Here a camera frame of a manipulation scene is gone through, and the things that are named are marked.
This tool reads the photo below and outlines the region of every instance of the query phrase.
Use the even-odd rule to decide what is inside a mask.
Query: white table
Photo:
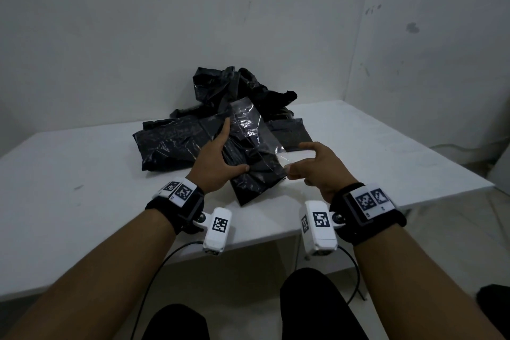
[[[312,139],[330,146],[353,175],[377,182],[402,208],[492,184],[343,101],[291,105]],[[149,173],[131,135],[141,122],[37,133],[0,159],[0,299],[44,290],[187,170]],[[313,155],[294,152],[293,161]],[[302,181],[283,181],[245,207],[232,187],[205,210],[233,212],[228,249],[298,234],[298,209],[320,199]],[[174,248],[199,236],[180,234]],[[189,246],[174,260],[198,256]]]

